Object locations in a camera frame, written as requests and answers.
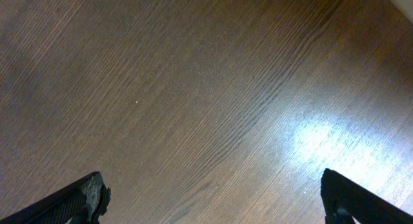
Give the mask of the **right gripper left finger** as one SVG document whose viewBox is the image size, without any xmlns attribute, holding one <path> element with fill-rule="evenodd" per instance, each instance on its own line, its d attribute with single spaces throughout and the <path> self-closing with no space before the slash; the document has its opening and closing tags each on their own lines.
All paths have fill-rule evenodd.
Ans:
<svg viewBox="0 0 413 224">
<path fill-rule="evenodd" d="M 2 219 L 1 223 L 99 224 L 99 218 L 107 212 L 110 196 L 110 188 L 96 171 Z"/>
</svg>

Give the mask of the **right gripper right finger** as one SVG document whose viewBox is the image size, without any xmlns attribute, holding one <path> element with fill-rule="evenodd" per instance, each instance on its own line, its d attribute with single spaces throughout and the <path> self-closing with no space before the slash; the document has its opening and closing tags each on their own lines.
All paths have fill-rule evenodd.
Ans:
<svg viewBox="0 0 413 224">
<path fill-rule="evenodd" d="M 325 169 L 321 199 L 326 224 L 412 224 L 412 216 L 342 174 Z"/>
</svg>

